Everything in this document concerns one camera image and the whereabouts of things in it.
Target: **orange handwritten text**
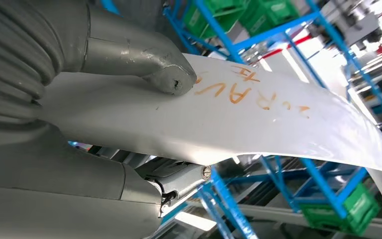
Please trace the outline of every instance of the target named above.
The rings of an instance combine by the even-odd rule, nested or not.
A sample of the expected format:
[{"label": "orange handwritten text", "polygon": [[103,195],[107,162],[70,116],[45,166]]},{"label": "orange handwritten text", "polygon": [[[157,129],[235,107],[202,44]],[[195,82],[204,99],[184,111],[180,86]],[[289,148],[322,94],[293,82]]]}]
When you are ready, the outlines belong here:
[{"label": "orange handwritten text", "polygon": [[289,111],[290,110],[290,103],[285,101],[282,103],[283,106],[287,106],[286,109]]},{"label": "orange handwritten text", "polygon": [[[205,73],[208,73],[208,71],[200,72],[199,75],[202,75],[202,74],[205,74]],[[198,83],[200,83],[202,80],[203,80],[203,77],[198,76],[198,77],[197,77],[197,80],[195,81],[195,83],[198,84]]]},{"label": "orange handwritten text", "polygon": [[[259,91],[258,91],[258,95],[259,95],[259,97],[256,101],[257,105],[264,110],[270,110],[270,107],[272,106],[273,101],[275,101],[275,99],[276,99],[276,92],[273,93],[273,96],[270,100],[267,100],[266,97],[264,97]],[[263,102],[263,101],[267,102],[266,106],[263,106],[261,104],[261,102]]]},{"label": "orange handwritten text", "polygon": [[308,107],[308,106],[300,106],[299,112],[302,113],[302,112],[307,111],[309,109],[310,109],[310,107]]},{"label": "orange handwritten text", "polygon": [[236,71],[233,71],[233,72],[236,73],[236,74],[241,75],[242,77],[244,77],[244,81],[256,81],[256,82],[260,82],[257,79],[253,79],[253,77],[256,75],[256,72],[251,72],[247,68],[244,68],[244,67],[241,67],[241,66],[232,66],[232,67],[236,67],[236,68],[240,68],[241,69],[240,72],[236,72]]},{"label": "orange handwritten text", "polygon": [[229,93],[229,99],[232,103],[237,104],[247,95],[248,92],[250,92],[251,88],[246,89],[244,91],[244,93],[237,93],[237,92],[235,92],[235,87],[236,87],[236,83],[233,84],[233,86],[231,88],[231,91]]},{"label": "orange handwritten text", "polygon": [[209,91],[209,90],[211,90],[211,89],[213,89],[213,88],[216,88],[216,87],[218,87],[218,86],[220,86],[220,88],[219,88],[219,90],[216,92],[216,94],[214,94],[214,97],[217,97],[217,96],[218,96],[220,93],[222,93],[222,91],[226,88],[226,84],[225,84],[225,83],[217,83],[217,84],[214,84],[214,85],[209,86],[209,87],[207,87],[207,88],[205,88],[205,89],[203,89],[203,90],[201,90],[201,91],[197,91],[197,92],[195,92],[194,94],[195,94],[195,95],[201,95],[201,94],[203,94],[204,92]]}]

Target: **green plastic crate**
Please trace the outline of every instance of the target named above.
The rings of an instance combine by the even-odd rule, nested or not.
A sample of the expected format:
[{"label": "green plastic crate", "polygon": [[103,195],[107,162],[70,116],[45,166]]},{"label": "green plastic crate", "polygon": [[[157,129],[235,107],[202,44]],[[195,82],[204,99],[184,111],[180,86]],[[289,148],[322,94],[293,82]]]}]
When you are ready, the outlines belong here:
[{"label": "green plastic crate", "polygon": [[261,3],[274,26],[299,17],[298,11],[289,0],[261,0]]},{"label": "green plastic crate", "polygon": [[248,2],[247,10],[239,18],[239,22],[247,29],[250,36],[255,36],[274,27],[260,4],[260,0],[250,0]]},{"label": "green plastic crate", "polygon": [[364,233],[380,210],[376,200],[363,184],[359,184],[343,203],[348,211],[345,219],[339,218],[330,205],[300,204],[299,206],[312,228],[332,229],[358,236]]},{"label": "green plastic crate", "polygon": [[[225,32],[230,31],[247,7],[244,0],[205,0],[204,2]],[[200,38],[216,36],[194,4],[185,13],[184,23],[190,33]]]},{"label": "green plastic crate", "polygon": [[254,36],[298,17],[295,7],[287,0],[249,0],[239,22]]}]

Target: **screw head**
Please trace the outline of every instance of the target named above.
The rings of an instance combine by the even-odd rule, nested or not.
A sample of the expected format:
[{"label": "screw head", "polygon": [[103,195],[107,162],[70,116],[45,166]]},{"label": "screw head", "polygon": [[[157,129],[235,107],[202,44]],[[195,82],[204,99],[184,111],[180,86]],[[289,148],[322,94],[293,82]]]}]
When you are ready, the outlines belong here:
[{"label": "screw head", "polygon": [[208,180],[211,176],[211,167],[210,166],[203,167],[201,175],[204,180]]}]

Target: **blue metal rack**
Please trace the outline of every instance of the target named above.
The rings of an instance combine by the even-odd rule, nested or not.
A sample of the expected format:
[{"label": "blue metal rack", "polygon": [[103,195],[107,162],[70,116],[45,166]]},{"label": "blue metal rack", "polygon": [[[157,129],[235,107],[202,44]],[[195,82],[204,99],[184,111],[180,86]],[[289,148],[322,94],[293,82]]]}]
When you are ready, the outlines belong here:
[{"label": "blue metal rack", "polygon": [[106,8],[106,10],[122,16],[112,0],[101,0],[101,4],[103,5],[104,8]]},{"label": "blue metal rack", "polygon": [[[340,37],[340,35],[336,32],[336,30],[327,22],[325,17],[321,14],[320,9],[317,7],[317,5],[312,0],[306,0],[307,4],[311,7],[312,13],[307,14],[299,19],[293,20],[291,22],[285,23],[281,26],[278,26],[274,29],[271,29],[269,31],[263,32],[259,35],[256,35],[254,37],[251,37],[247,40],[244,40],[242,42],[233,44],[232,41],[229,39],[229,37],[223,32],[222,27],[219,25],[219,23],[214,19],[211,12],[208,10],[208,8],[205,6],[204,0],[189,0],[186,10],[189,8],[190,4],[195,4],[195,6],[200,11],[201,15],[206,19],[210,27],[213,28],[213,30],[216,32],[218,38],[223,42],[223,45],[229,52],[229,55],[218,51],[217,48],[214,46],[211,46],[210,44],[206,43],[204,39],[200,39],[189,32],[187,32],[184,28],[184,24],[182,22],[183,19],[177,19],[177,15],[180,8],[180,1],[176,1],[176,4],[174,6],[174,9],[171,10],[169,7],[164,9],[164,15],[169,20],[169,22],[172,24],[174,30],[177,32],[178,36],[184,43],[184,45],[187,47],[187,49],[192,54],[200,55],[200,52],[198,49],[192,45],[192,42],[198,42],[202,46],[206,47],[207,49],[211,51],[216,51],[221,55],[224,55],[228,60],[234,61],[237,63],[244,63],[241,59],[239,52],[243,49],[248,49],[253,44],[258,44],[262,41],[265,41],[269,37],[276,35],[276,34],[282,34],[285,39],[289,41],[293,49],[296,51],[297,55],[301,58],[303,62],[305,62],[308,70],[316,80],[316,82],[323,88],[327,88],[324,83],[321,81],[320,77],[314,70],[314,68],[309,63],[308,59],[313,57],[312,56],[305,58],[302,52],[298,49],[298,47],[293,42],[292,38],[287,34],[287,30],[293,27],[300,27],[300,25],[304,22],[310,23],[311,21],[316,20],[317,23],[324,26],[325,30],[328,32],[328,34],[332,38],[332,42],[335,43],[338,48],[343,52],[344,57],[346,58],[348,65],[353,64],[357,70],[359,70],[361,76],[364,78],[364,80],[371,86],[372,93],[378,98],[379,102],[382,105],[382,92],[380,89],[372,82],[371,77],[365,73],[356,59],[356,57],[353,55],[353,53],[348,49],[348,47],[345,45],[343,39]],[[345,75],[347,78],[349,78],[349,71],[346,68]],[[367,171],[365,168],[358,168],[357,170],[351,169],[346,171],[339,171],[333,173],[333,171],[330,171],[332,168],[336,168],[336,163],[325,163],[320,168],[317,168],[313,161],[307,158],[302,158],[300,161],[305,165],[304,170],[299,170],[296,172],[285,172],[281,169],[281,163],[280,158],[278,156],[275,157],[276,164],[278,166],[278,170],[274,170],[272,166],[269,163],[269,160],[265,157],[260,157],[261,163],[266,168],[268,174],[267,175],[257,175],[257,176],[251,176],[246,179],[233,179],[230,180],[230,183],[233,182],[239,182],[239,181],[245,181],[245,180],[253,180],[253,181],[264,181],[264,180],[272,180],[276,187],[282,192],[283,196],[291,206],[291,208],[295,211],[299,211],[299,203],[312,203],[312,204],[330,204],[332,208],[335,210],[337,215],[344,219],[347,216],[347,210],[343,207],[343,202],[347,199],[347,197],[353,192],[353,190],[356,188],[356,186],[363,180],[363,178],[366,176]],[[346,185],[342,187],[339,190],[332,189],[327,182],[328,176],[336,176],[336,173],[341,173],[339,175],[351,175],[350,179],[347,181]],[[289,177],[297,177],[297,176],[307,176],[309,175],[309,179],[294,193],[292,194],[286,187],[285,184],[285,178]],[[248,235],[255,235],[252,234],[251,227],[248,225],[248,222],[245,219],[245,217],[240,214],[240,211],[238,207],[236,206],[236,203],[233,201],[233,199],[230,196],[230,193],[226,189],[226,187],[223,184],[223,181],[220,179],[220,177],[217,175],[217,173],[214,171],[212,183],[217,188],[220,197],[223,199],[223,203],[225,203],[227,206],[227,210],[230,210],[231,215],[229,217],[232,217],[232,223],[236,227],[238,227],[243,235],[245,235],[245,231],[248,230],[248,232],[251,232]],[[304,197],[304,194],[307,191],[310,191],[310,189],[315,186],[318,188],[318,190],[322,193],[323,197],[316,198],[316,197]],[[199,193],[201,194],[201,190],[203,191],[209,191],[208,186],[202,186],[199,189]]]},{"label": "blue metal rack", "polygon": [[208,185],[201,185],[198,189],[198,196],[201,199],[201,203],[203,204],[203,207],[206,209],[206,211],[209,213],[209,215],[216,220],[217,227],[219,228],[220,233],[222,234],[223,238],[225,239],[233,239],[234,236],[232,235],[231,231],[229,230],[228,226],[222,219],[222,216],[219,214],[219,212],[214,207],[213,203],[211,202],[210,198],[208,197],[208,194],[210,194],[211,189],[207,189]]}]

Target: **metal frame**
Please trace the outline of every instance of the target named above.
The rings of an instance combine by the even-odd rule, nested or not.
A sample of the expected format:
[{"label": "metal frame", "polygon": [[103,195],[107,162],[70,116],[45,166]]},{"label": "metal frame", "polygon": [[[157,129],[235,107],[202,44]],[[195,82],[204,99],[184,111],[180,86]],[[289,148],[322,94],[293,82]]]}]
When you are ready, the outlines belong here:
[{"label": "metal frame", "polygon": [[106,10],[122,16],[112,0],[101,0],[100,2],[103,5],[103,7],[106,8]]},{"label": "metal frame", "polygon": [[[203,207],[201,203],[191,202],[190,206]],[[287,224],[309,227],[308,222],[302,214],[294,213],[291,209],[261,207],[253,205],[238,204],[240,211],[247,217],[254,219],[270,220],[273,222],[282,222]],[[363,234],[363,238],[382,239],[382,219],[375,218],[367,227]]]},{"label": "metal frame", "polygon": [[205,185],[201,185],[198,188],[197,194],[201,199],[201,204],[203,205],[204,209],[208,212],[208,214],[215,219],[217,222],[217,228],[219,229],[220,233],[222,234],[223,238],[225,239],[234,239],[234,236],[232,235],[231,231],[229,230],[228,226],[222,219],[222,216],[219,214],[219,212],[214,207],[213,203],[210,201],[209,197],[206,195],[207,192],[204,190]]},{"label": "metal frame", "polygon": [[[342,175],[351,175],[354,172],[354,169],[344,169],[344,170],[336,170],[336,171],[324,171],[323,175],[324,177],[334,177],[334,176],[342,176]],[[305,168],[302,169],[291,169],[291,170],[282,170],[282,175],[287,180],[292,180],[296,178],[309,178],[310,175],[308,174],[307,170]],[[226,184],[234,184],[234,183],[255,183],[255,182],[264,182],[271,180],[271,177],[269,174],[260,174],[260,175],[251,175],[248,177],[239,177],[239,178],[230,178],[230,179],[223,179]]]},{"label": "metal frame", "polygon": [[[192,4],[195,4],[195,6],[200,11],[201,15],[206,19],[210,27],[216,32],[218,38],[223,42],[225,48],[228,50],[229,55],[226,55],[222,52],[219,52],[215,47],[209,45],[206,43],[203,39],[200,39],[196,36],[193,36],[192,34],[186,32],[184,30],[184,24],[182,23],[182,19],[177,19],[177,14],[180,8],[180,1],[176,1],[175,7],[173,11],[170,11],[169,8],[166,8],[164,10],[165,16],[168,18],[170,23],[173,25],[175,31],[180,36],[180,39],[184,43],[184,45],[189,49],[189,51],[193,54],[199,54],[198,50],[192,46],[192,44],[189,42],[189,40],[195,41],[203,45],[209,50],[219,52],[223,56],[227,57],[227,59],[231,61],[235,61],[237,63],[243,63],[243,60],[239,56],[239,52],[242,49],[247,49],[251,47],[253,44],[257,44],[263,40],[266,40],[267,38],[271,37],[275,34],[283,34],[285,38],[288,40],[292,48],[296,51],[299,58],[306,64],[308,70],[310,71],[313,78],[316,80],[316,82],[323,88],[327,88],[325,84],[321,81],[318,74],[315,72],[314,68],[309,63],[309,59],[311,59],[313,56],[315,56],[318,52],[314,53],[313,55],[305,58],[305,56],[302,54],[302,52],[298,49],[296,44],[293,42],[292,38],[287,34],[287,30],[292,27],[296,27],[300,25],[303,22],[313,21],[316,20],[319,24],[323,25],[328,34],[332,38],[332,43],[335,43],[339,49],[343,52],[343,55],[345,56],[348,65],[353,64],[357,70],[359,70],[361,76],[364,78],[364,80],[371,86],[372,93],[377,96],[379,102],[382,105],[382,92],[380,89],[373,83],[370,76],[365,73],[362,70],[362,67],[358,60],[354,57],[354,55],[349,51],[348,47],[345,45],[345,42],[340,37],[340,35],[336,32],[336,30],[332,27],[331,24],[329,24],[326,20],[326,18],[320,13],[320,9],[317,7],[317,5],[313,2],[313,0],[306,0],[307,4],[311,7],[312,13],[300,17],[299,19],[293,20],[291,22],[285,23],[281,26],[278,26],[274,29],[271,29],[269,31],[263,32],[261,34],[258,34],[254,37],[251,37],[247,40],[244,40],[242,42],[239,42],[237,44],[233,44],[232,41],[229,39],[229,37],[225,34],[222,27],[219,25],[219,23],[214,19],[211,12],[208,10],[208,8],[205,6],[203,0],[193,0],[189,1],[189,4],[187,7],[190,6],[190,2]],[[348,78],[349,74],[347,69],[345,70],[345,76]],[[305,165],[306,172],[311,176],[304,185],[300,187],[300,189],[292,195],[289,190],[286,187],[285,184],[285,178],[289,177],[290,175],[300,175],[302,172],[283,172],[280,164],[280,158],[276,157],[276,162],[278,165],[278,171],[272,169],[271,165],[269,164],[268,160],[264,157],[260,158],[261,163],[264,165],[264,167],[267,170],[267,175],[259,175],[259,176],[252,176],[249,179],[232,179],[229,182],[243,182],[246,180],[252,180],[254,182],[255,180],[264,181],[267,180],[267,176],[274,182],[276,187],[282,192],[283,196],[289,203],[289,205],[292,207],[292,209],[297,212],[299,211],[298,203],[328,203],[331,205],[331,207],[334,209],[334,211],[337,213],[337,215],[340,218],[346,218],[347,216],[347,210],[343,207],[343,202],[346,200],[346,198],[353,192],[355,187],[363,180],[363,178],[366,176],[367,171],[365,168],[359,168],[355,173],[352,174],[352,177],[348,181],[348,183],[340,189],[337,194],[328,186],[327,180],[324,178],[325,175],[327,175],[327,168],[331,167],[331,164],[325,164],[321,168],[317,168],[313,161],[307,158],[300,159],[301,162]],[[241,214],[239,208],[236,206],[235,201],[233,200],[232,196],[226,189],[224,183],[218,176],[218,174],[215,172],[212,175],[213,177],[213,185],[216,187],[216,189],[219,192],[220,197],[222,198],[223,202],[226,204],[226,208],[222,208],[223,211],[230,210],[231,213],[229,217],[232,217],[233,220],[235,220],[233,223],[235,226],[238,226],[238,228],[241,230],[241,232],[246,235],[246,238],[249,238],[252,236],[252,234],[245,234],[245,231],[251,231],[251,227],[249,226],[248,222],[245,220],[245,217]],[[312,187],[313,184],[316,183],[319,187],[320,191],[324,194],[325,198],[304,198],[301,197],[304,191],[306,191],[308,188]]]},{"label": "metal frame", "polygon": [[[212,197],[212,199],[214,199],[215,203],[220,207],[220,209],[225,214],[225,216],[227,218],[233,218],[231,212],[229,210],[227,210],[227,208],[224,206],[224,204],[222,203],[222,200],[219,198],[219,196],[217,196],[214,193],[214,191],[211,189],[211,186],[212,186],[211,183],[208,182],[203,187],[206,189],[206,192]],[[231,223],[233,224],[233,226],[235,228],[239,228],[239,225],[236,223],[235,220],[232,220]]]}]

